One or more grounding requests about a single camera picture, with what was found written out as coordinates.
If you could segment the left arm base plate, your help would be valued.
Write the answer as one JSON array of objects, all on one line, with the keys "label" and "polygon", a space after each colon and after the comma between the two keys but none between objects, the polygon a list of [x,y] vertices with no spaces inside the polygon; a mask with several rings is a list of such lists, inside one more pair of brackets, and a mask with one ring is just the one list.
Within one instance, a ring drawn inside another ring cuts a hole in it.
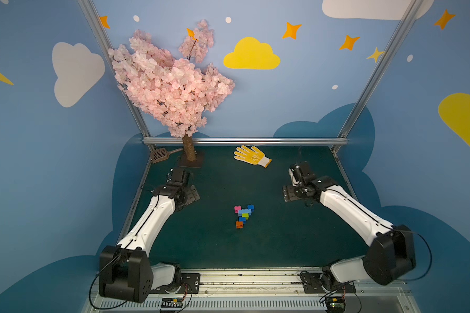
[{"label": "left arm base plate", "polygon": [[198,294],[201,282],[200,273],[182,273],[178,282],[160,286],[150,291],[150,294]]}]

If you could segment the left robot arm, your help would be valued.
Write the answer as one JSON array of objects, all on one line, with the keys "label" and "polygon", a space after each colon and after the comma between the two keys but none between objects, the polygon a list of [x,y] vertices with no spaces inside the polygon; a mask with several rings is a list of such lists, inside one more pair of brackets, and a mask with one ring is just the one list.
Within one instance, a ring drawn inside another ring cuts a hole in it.
[{"label": "left robot arm", "polygon": [[151,292],[179,292],[185,287],[175,263],[150,264],[153,243],[168,218],[200,200],[194,186],[163,186],[132,230],[99,257],[99,295],[142,303]]}]

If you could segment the light blue long lego brick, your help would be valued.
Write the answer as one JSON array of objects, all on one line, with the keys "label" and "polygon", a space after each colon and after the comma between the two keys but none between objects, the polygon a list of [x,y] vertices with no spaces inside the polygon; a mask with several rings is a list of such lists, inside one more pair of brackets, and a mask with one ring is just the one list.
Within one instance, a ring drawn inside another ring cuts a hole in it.
[{"label": "light blue long lego brick", "polygon": [[249,216],[252,215],[252,211],[250,209],[241,209],[238,213],[238,216],[242,216],[243,213],[249,213]]}]

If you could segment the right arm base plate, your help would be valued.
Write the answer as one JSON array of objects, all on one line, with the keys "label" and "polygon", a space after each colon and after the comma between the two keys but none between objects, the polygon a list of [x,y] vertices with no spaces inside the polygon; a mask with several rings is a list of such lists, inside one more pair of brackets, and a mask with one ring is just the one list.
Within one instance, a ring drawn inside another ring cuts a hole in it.
[{"label": "right arm base plate", "polygon": [[355,285],[352,282],[338,282],[329,273],[301,271],[298,276],[304,286],[305,293],[356,293]]}]

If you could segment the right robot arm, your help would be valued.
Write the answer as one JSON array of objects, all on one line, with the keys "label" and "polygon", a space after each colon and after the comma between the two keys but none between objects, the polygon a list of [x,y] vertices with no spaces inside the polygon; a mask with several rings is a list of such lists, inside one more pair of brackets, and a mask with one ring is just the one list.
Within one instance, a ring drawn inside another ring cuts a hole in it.
[{"label": "right robot arm", "polygon": [[412,231],[377,216],[350,196],[329,177],[310,182],[293,182],[283,187],[286,202],[314,200],[343,219],[368,246],[363,256],[340,260],[322,268],[322,289],[333,292],[357,280],[386,286],[416,267]]}]

